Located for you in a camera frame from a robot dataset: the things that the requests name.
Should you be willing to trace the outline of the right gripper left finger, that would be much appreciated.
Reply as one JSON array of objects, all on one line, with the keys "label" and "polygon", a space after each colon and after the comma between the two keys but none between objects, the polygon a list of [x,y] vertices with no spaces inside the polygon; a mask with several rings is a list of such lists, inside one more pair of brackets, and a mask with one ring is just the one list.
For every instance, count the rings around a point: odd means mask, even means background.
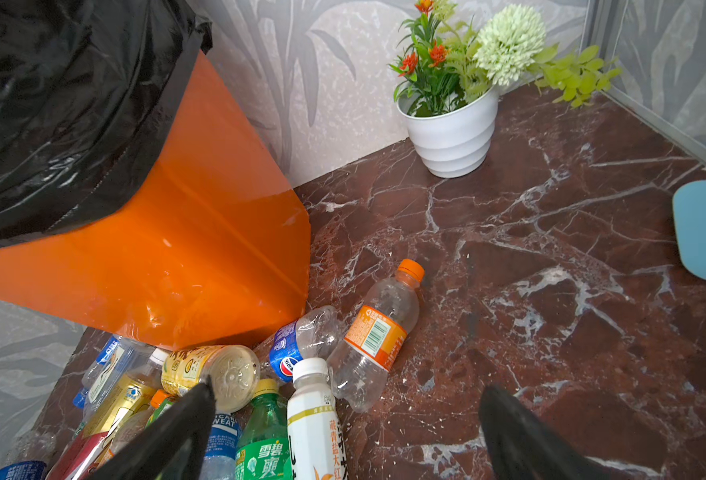
[{"label": "right gripper left finger", "polygon": [[212,380],[207,377],[90,477],[197,480],[215,406]]}]

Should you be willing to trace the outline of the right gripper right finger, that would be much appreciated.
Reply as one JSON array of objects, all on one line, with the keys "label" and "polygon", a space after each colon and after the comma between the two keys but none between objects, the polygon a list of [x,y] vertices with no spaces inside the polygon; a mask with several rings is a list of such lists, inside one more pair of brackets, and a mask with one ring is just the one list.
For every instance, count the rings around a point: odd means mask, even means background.
[{"label": "right gripper right finger", "polygon": [[497,385],[484,388],[478,416],[498,479],[626,479],[578,451]]}]

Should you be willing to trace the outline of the blue label water bottle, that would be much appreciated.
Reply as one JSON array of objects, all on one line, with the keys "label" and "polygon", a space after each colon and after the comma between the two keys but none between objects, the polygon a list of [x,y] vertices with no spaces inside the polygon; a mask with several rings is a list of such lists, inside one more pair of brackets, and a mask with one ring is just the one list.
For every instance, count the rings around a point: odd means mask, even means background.
[{"label": "blue label water bottle", "polygon": [[221,412],[215,414],[199,475],[200,480],[234,478],[240,434],[240,425],[233,415]]}]

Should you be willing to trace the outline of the blue label crushed bottle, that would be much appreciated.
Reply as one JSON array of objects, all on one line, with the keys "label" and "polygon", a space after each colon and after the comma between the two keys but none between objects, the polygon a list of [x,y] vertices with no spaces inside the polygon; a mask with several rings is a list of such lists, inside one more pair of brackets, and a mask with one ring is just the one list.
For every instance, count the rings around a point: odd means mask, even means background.
[{"label": "blue label crushed bottle", "polygon": [[153,348],[121,336],[111,336],[82,377],[82,388],[73,405],[88,417],[130,369],[142,364]]}]

